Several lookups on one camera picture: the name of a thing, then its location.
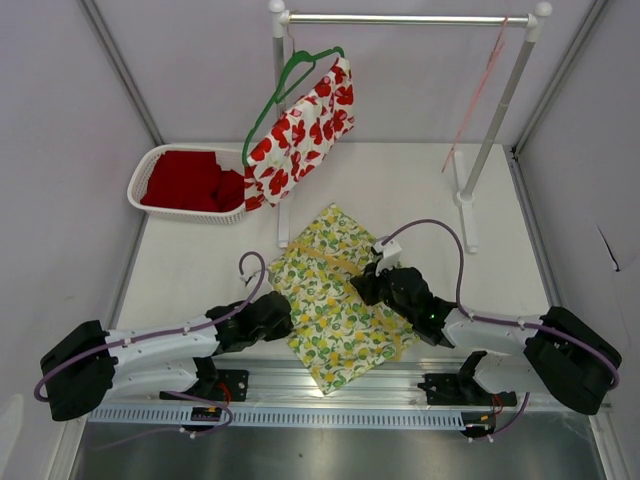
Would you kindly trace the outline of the lemon print cloth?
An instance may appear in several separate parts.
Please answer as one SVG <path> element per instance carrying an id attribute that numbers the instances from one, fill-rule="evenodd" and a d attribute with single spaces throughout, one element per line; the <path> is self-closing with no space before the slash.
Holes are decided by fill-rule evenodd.
<path id="1" fill-rule="evenodd" d="M 331 204 L 290 243 L 293 242 L 344 258 L 355 264 L 361 274 L 373 260 L 371 247 L 375 239 Z M 287 248 L 268 270 L 271 285 L 292 308 L 293 331 L 287 337 L 287 345 L 293 353 L 298 358 L 307 352 L 314 358 L 323 358 L 322 348 L 341 353 L 365 349 L 366 356 L 373 356 L 376 350 L 383 349 L 391 351 L 384 355 L 386 358 L 393 357 L 393 340 L 371 322 L 373 306 L 367 306 L 360 297 L 356 300 L 344 288 L 342 281 L 349 279 L 349 273 L 299 250 L 287 252 Z M 417 342 L 411 325 L 381 305 L 384 313 L 404 328 L 401 339 L 407 350 Z"/>

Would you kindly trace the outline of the yellow hanger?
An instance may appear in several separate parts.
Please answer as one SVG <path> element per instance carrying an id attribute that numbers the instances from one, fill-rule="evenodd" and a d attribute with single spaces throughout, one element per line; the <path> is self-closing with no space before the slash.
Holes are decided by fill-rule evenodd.
<path id="1" fill-rule="evenodd" d="M 341 257 L 326 255 L 297 242 L 290 243 L 287 248 L 287 252 L 291 252 L 293 250 L 299 250 L 300 252 L 312 258 L 325 261 L 332 267 L 336 267 L 344 270 L 345 272 L 348 272 L 350 275 L 349 279 L 342 281 L 342 283 L 344 284 L 344 288 L 353 298 L 355 298 L 356 300 L 359 299 L 359 294 L 357 293 L 355 287 L 350 283 L 351 280 L 360 275 L 360 271 L 355 264 Z M 381 329 L 383 329 L 385 331 L 385 334 L 393 340 L 395 353 L 392 359 L 400 360 L 404 351 L 404 346 L 401 339 L 404 328 L 394 320 L 393 316 L 387 316 L 384 313 L 384 308 L 381 304 L 377 304 L 372 307 L 371 322 L 374 327 L 380 327 Z"/>

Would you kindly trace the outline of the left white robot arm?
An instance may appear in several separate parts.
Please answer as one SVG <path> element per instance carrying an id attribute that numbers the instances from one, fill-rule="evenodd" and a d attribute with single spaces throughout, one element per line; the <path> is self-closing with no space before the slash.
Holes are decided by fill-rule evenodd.
<path id="1" fill-rule="evenodd" d="M 292 330 L 290 303 L 275 291 L 214 307 L 167 330 L 105 330 L 97 320 L 86 321 L 42 357 L 43 383 L 35 395 L 56 422 L 120 399 L 211 399 L 219 381 L 214 357 Z"/>

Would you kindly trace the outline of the red poppy floral skirt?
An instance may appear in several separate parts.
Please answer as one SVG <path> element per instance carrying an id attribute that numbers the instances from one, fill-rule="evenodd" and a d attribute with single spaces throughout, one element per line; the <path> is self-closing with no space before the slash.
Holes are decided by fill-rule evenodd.
<path id="1" fill-rule="evenodd" d="M 244 205 L 254 211 L 277 205 L 334 144 L 354 128 L 354 86 L 348 60 L 338 58 L 309 93 L 284 110 L 265 136 L 242 148 Z"/>

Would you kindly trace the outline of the green hanger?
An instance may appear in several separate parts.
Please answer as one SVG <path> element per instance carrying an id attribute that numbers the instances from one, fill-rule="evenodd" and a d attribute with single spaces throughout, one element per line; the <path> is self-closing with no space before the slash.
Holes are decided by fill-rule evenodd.
<path id="1" fill-rule="evenodd" d="M 291 38 L 292 53 L 287 61 L 284 61 L 284 37 L 280 38 L 280 43 L 274 42 L 274 52 L 276 53 L 276 59 L 274 60 L 276 85 L 275 90 L 271 97 L 267 101 L 266 105 L 260 112 L 253 127 L 249 130 L 245 137 L 242 147 L 242 164 L 244 167 L 248 167 L 249 146 L 253 140 L 254 135 L 257 133 L 259 127 L 265 120 L 267 114 L 275 106 L 284 104 L 287 96 L 292 93 L 298 85 L 307 78 L 307 76 L 316 68 L 317 62 L 327 57 L 338 55 L 343 58 L 345 52 L 342 47 L 334 46 L 332 48 L 320 51 L 316 54 L 311 54 L 306 50 L 297 50 L 295 48 L 295 39 Z M 310 67 L 293 83 L 288 82 L 290 74 L 300 64 L 309 64 Z"/>

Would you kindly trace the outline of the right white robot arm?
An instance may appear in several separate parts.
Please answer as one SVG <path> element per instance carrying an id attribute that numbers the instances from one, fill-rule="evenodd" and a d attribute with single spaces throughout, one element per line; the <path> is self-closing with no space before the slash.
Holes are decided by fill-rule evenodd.
<path id="1" fill-rule="evenodd" d="M 465 313 L 435 296 L 417 269 L 379 271 L 374 263 L 350 283 L 366 305 L 390 308 L 424 343 L 468 351 L 456 373 L 419 383 L 430 405 L 513 406 L 517 395 L 537 393 L 594 415 L 615 384 L 621 355 L 564 307 L 518 319 Z"/>

